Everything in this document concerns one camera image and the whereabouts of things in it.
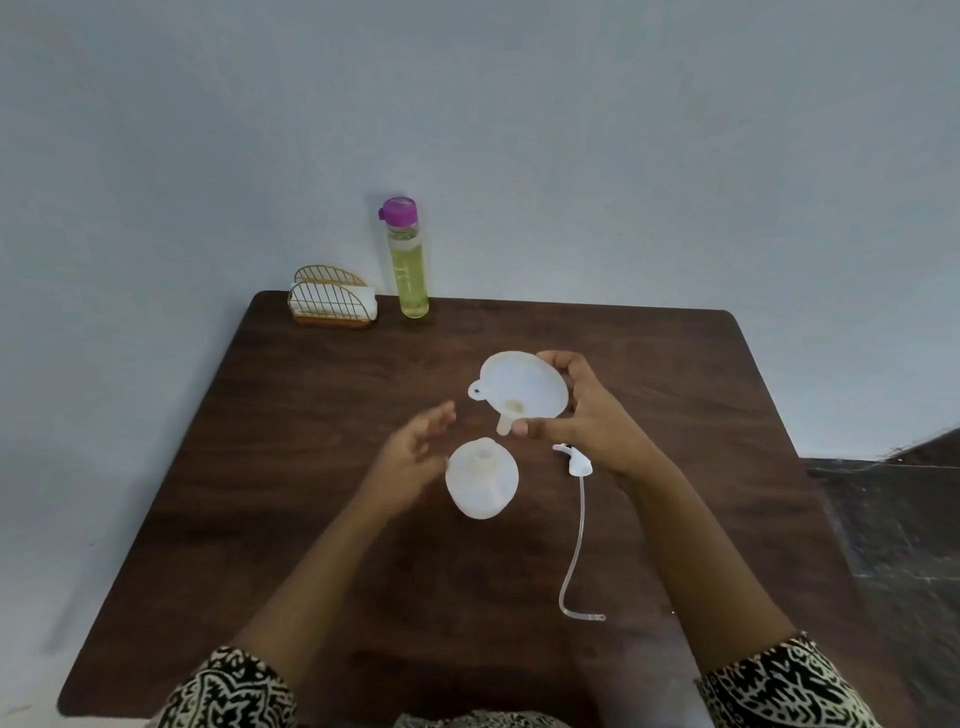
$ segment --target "floor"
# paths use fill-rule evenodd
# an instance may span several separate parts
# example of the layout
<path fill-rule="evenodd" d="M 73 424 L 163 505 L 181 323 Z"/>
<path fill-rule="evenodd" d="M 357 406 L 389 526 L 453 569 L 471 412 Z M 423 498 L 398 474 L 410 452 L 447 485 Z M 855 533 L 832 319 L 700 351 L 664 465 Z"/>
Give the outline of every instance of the floor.
<path fill-rule="evenodd" d="M 960 726 L 960 467 L 806 464 L 920 725 Z"/>

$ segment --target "person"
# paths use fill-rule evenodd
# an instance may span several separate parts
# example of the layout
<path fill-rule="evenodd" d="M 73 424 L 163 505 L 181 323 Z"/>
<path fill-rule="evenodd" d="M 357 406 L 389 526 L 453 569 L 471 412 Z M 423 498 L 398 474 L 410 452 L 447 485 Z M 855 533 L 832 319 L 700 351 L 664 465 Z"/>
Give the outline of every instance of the person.
<path fill-rule="evenodd" d="M 877 726 L 870 709 L 756 580 L 684 474 L 573 352 L 538 354 L 572 385 L 572 417 L 517 420 L 513 435 L 569 443 L 615 473 L 702 677 L 718 728 Z M 294 726 L 294 693 L 324 644 L 364 552 L 442 475 L 429 441 L 456 419 L 449 401 L 395 432 L 353 499 L 227 646 L 170 695 L 157 728 Z M 413 726 L 564 726 L 549 716 L 486 713 Z"/>

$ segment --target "purple cap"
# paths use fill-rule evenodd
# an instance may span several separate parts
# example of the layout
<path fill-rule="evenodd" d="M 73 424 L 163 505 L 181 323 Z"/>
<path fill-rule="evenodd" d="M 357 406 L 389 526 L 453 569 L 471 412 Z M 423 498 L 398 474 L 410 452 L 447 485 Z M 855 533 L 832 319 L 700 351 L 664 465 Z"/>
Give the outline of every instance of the purple cap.
<path fill-rule="evenodd" d="M 392 197 L 377 216 L 391 228 L 411 228 L 417 224 L 417 203 L 409 197 Z"/>

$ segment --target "glass bottle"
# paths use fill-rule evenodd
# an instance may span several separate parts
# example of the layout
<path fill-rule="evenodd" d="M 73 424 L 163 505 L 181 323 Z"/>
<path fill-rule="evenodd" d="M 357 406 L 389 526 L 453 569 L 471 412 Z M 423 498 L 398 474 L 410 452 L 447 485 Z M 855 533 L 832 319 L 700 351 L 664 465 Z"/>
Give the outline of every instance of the glass bottle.
<path fill-rule="evenodd" d="M 423 238 L 417 203 L 409 197 L 393 197 L 383 204 L 378 216 L 387 224 L 387 245 L 394 264 L 400 310 L 408 318 L 418 319 L 430 310 L 430 301 L 423 272 Z"/>

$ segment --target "yellow liquid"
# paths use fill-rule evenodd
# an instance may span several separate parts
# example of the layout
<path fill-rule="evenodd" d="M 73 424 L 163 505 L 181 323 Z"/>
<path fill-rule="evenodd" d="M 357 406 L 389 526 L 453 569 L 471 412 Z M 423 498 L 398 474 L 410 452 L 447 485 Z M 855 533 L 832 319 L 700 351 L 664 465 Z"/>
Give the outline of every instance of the yellow liquid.
<path fill-rule="evenodd" d="M 426 280 L 423 275 L 423 245 L 414 246 L 408 251 L 391 248 L 390 258 L 394 263 L 400 310 L 411 319 L 425 316 L 430 310 L 430 300 L 426 295 Z"/>

